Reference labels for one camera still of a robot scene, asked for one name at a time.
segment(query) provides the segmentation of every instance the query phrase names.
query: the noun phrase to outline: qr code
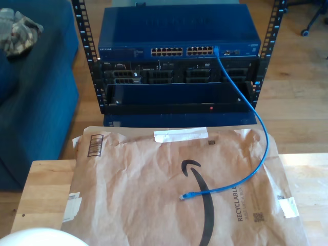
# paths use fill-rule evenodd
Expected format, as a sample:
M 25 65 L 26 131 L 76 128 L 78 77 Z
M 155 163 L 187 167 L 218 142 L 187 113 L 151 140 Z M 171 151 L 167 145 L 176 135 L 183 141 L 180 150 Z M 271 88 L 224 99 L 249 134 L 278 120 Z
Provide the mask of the qr code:
M 262 212 L 261 213 L 254 213 L 253 217 L 254 217 L 254 222 L 264 221 L 264 216 L 263 216 Z

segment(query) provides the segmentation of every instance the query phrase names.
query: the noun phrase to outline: white object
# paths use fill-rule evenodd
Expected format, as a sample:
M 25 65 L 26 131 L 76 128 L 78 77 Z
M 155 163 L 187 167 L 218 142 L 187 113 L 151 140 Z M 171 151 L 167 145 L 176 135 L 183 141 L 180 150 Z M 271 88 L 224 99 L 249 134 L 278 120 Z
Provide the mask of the white object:
M 71 234 L 51 228 L 33 228 L 9 234 L 0 246 L 88 246 Z
M 298 217 L 299 213 L 293 197 L 278 200 L 286 219 Z
M 82 197 L 79 198 L 80 192 L 70 193 L 66 204 L 63 222 L 73 220 L 77 215 L 82 202 Z
M 156 142 L 178 142 L 208 138 L 206 127 L 154 132 Z

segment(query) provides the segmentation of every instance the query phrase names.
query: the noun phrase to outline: amazon smile logo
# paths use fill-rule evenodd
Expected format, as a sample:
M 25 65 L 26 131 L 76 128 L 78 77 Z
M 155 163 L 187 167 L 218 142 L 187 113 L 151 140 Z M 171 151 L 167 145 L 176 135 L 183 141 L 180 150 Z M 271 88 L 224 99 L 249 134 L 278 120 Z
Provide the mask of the amazon smile logo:
M 198 162 L 196 162 L 195 160 L 184 160 L 181 163 L 181 169 L 186 177 L 188 177 L 188 172 L 187 172 L 188 164 L 192 164 L 192 165 L 200 167 L 200 164 Z M 195 178 L 197 180 L 200 190 L 208 191 L 209 188 L 208 188 L 207 184 L 205 183 L 203 177 L 194 168 L 190 168 L 190 169 L 193 172 L 193 174 L 195 175 Z M 204 203 L 204 228 L 203 228 L 203 234 L 202 234 L 199 246 L 207 246 L 211 240 L 211 236 L 212 236 L 213 228 L 214 228 L 214 206 L 213 206 L 213 200 L 212 200 L 211 193 L 202 194 L 202 197 L 203 197 L 203 203 Z

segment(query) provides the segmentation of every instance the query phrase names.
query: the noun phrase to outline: blue couch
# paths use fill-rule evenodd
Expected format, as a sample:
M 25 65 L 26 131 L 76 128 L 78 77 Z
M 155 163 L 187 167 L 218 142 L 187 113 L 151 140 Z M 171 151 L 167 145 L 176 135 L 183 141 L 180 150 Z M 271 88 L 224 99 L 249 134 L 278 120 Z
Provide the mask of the blue couch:
M 78 39 L 68 0 L 0 0 L 0 8 L 44 27 L 27 55 L 0 64 L 0 83 L 6 72 L 17 76 L 0 102 L 0 189 L 21 190 L 32 161 L 58 159 L 62 150 L 78 100 L 71 69 Z

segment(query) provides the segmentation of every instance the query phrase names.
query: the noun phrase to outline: camouflage fabric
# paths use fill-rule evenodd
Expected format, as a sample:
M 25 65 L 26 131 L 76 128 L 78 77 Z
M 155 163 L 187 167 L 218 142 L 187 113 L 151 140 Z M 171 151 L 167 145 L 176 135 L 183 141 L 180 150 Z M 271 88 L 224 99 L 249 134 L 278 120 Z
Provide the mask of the camouflage fabric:
M 43 26 L 14 12 L 0 9 L 0 49 L 7 57 L 22 54 L 31 49 L 43 32 Z

